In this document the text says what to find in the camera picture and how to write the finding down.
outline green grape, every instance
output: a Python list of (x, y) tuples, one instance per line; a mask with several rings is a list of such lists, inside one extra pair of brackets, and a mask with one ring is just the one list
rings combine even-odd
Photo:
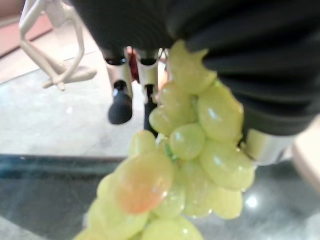
[(214, 184), (198, 163), (189, 161), (181, 168), (185, 187), (185, 207), (183, 213), (200, 218), (212, 212), (212, 188)]
[(141, 240), (203, 240), (200, 232), (186, 219), (159, 218), (143, 231)]
[(169, 150), (168, 149), (168, 147), (169, 147), (169, 139), (165, 135), (163, 135), (162, 133), (158, 134), (158, 137), (156, 138), (155, 144), (156, 144), (156, 148), (161, 153), (163, 153), (163, 154), (165, 154), (166, 156), (169, 156), (169, 157), (172, 155), (171, 152), (168, 152), (168, 150)]
[(109, 194), (111, 194), (111, 178), (112, 174), (109, 174), (99, 182), (98, 187), (96, 188), (96, 196), (98, 198), (108, 197)]
[(217, 79), (217, 73), (202, 64), (207, 53), (206, 49), (188, 52), (183, 40), (178, 40), (170, 49), (168, 67), (172, 79), (188, 94), (200, 94)]
[(179, 226), (184, 229), (183, 240), (203, 240), (204, 239), (202, 237), (202, 234), (199, 232), (199, 230), (186, 218), (182, 216), (178, 216), (175, 220), (179, 224)]
[(163, 199), (160, 205), (154, 210), (160, 218), (174, 218), (177, 217), (185, 208), (185, 189), (181, 182), (174, 176), (174, 181), (167, 196)]
[(242, 192), (231, 191), (222, 187), (215, 188), (212, 211), (223, 219), (235, 219), (243, 208)]
[(125, 212), (152, 210), (168, 194), (174, 168), (170, 158), (157, 151), (128, 158), (114, 173), (115, 198)]
[(88, 229), (84, 229), (79, 232), (73, 240), (107, 240), (106, 238), (96, 237), (92, 232)]
[(168, 115), (183, 117), (186, 123), (193, 123), (197, 120), (192, 96), (181, 91), (175, 82), (167, 82), (159, 94)]
[(177, 127), (175, 120), (165, 112), (164, 106), (158, 106), (150, 113), (149, 122), (154, 130), (165, 136), (169, 136)]
[(200, 155), (200, 164), (215, 184), (231, 190), (245, 190), (255, 178), (250, 159), (232, 144), (208, 141)]
[(96, 199), (87, 214), (88, 229), (99, 240), (126, 240), (139, 233), (148, 220), (148, 213), (131, 215), (122, 211), (115, 200)]
[(129, 240), (141, 240), (141, 237), (142, 237), (142, 233), (139, 232), (138, 234), (131, 237)]
[(199, 95), (198, 119), (206, 135), (217, 141), (237, 142), (242, 137), (243, 108), (221, 83)]
[(133, 135), (129, 147), (129, 157), (152, 153), (157, 150), (155, 136), (148, 130), (141, 130)]
[(205, 144), (205, 133), (197, 123), (176, 128), (170, 135), (170, 148), (177, 157), (191, 160), (197, 157)]

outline white figurine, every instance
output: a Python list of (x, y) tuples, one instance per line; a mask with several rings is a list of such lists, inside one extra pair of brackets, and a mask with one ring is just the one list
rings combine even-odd
[[(45, 12), (54, 27), (58, 28), (67, 21), (72, 22), (79, 46), (72, 64), (68, 65), (63, 61), (53, 59), (26, 40), (26, 33), (35, 24), (42, 11)], [(86, 81), (96, 75), (97, 71), (92, 68), (75, 72), (84, 55), (85, 46), (82, 23), (72, 6), (63, 3), (61, 0), (26, 0), (19, 22), (19, 29), (21, 48), (50, 78), (49, 81), (44, 83), (44, 88), (56, 85), (63, 91), (65, 90), (65, 83)]]

